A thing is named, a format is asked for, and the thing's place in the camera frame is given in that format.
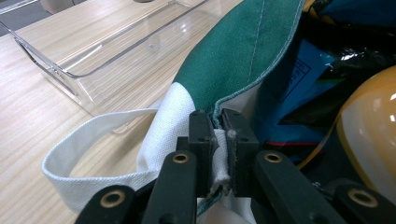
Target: green fabric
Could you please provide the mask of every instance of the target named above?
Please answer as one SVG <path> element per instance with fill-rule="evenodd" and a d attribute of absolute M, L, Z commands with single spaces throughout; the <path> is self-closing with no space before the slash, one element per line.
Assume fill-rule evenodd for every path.
<path fill-rule="evenodd" d="M 196 108 L 219 104 L 257 85 L 286 51 L 303 0 L 245 0 L 229 12 L 191 51 L 175 82 Z"/>

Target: clear plastic container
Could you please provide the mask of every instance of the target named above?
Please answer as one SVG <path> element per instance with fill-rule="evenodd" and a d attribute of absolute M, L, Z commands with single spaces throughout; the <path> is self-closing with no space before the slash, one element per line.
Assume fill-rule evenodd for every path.
<path fill-rule="evenodd" d="M 226 1 L 162 1 L 58 59 L 45 55 L 48 48 L 35 48 L 30 40 L 8 31 L 53 84 L 96 116 L 160 100 L 187 54 L 236 5 L 230 1 L 225 7 L 221 2 Z M 75 32 L 88 33 L 82 28 Z"/>

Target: white fabric strap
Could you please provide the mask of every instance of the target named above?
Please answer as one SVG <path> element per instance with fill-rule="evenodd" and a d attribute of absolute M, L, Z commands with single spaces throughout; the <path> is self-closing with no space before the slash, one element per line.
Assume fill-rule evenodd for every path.
<path fill-rule="evenodd" d="M 112 177 L 69 177 L 78 160 L 99 138 L 134 119 L 156 113 L 158 109 L 138 109 L 116 112 L 93 118 L 70 133 L 46 156 L 43 173 L 58 190 L 64 202 L 79 212 L 100 189 L 111 185 L 126 185 L 140 189 L 158 175 L 158 170 Z"/>

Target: yellow helmet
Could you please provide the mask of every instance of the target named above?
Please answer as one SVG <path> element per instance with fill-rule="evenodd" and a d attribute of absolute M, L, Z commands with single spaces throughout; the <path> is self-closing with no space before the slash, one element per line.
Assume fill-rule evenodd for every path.
<path fill-rule="evenodd" d="M 371 77 L 351 95 L 336 128 L 361 179 L 396 203 L 396 66 Z"/>

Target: cloth bag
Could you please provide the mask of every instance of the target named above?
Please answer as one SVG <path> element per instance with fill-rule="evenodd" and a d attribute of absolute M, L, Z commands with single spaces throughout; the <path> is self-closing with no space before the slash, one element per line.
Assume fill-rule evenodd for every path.
<path fill-rule="evenodd" d="M 218 114 L 226 107 L 249 117 L 258 87 L 293 39 L 303 4 L 302 0 L 243 1 L 191 51 L 159 108 L 104 114 L 66 136 L 42 164 L 43 173 L 64 202 L 80 212 L 100 189 L 111 185 L 139 189 L 155 179 L 164 157 L 175 150 L 177 137 L 188 135 L 189 114 L 196 109 L 211 113 L 219 142 L 213 158 L 212 193 L 218 186 L 227 185 L 230 177 L 225 133 Z M 69 177 L 78 160 L 101 136 L 150 113 L 157 114 L 139 150 L 135 173 Z M 236 199 L 232 194 L 210 194 L 199 202 L 198 214 L 203 214 L 198 219 L 203 223 L 255 223 L 249 199 Z"/>

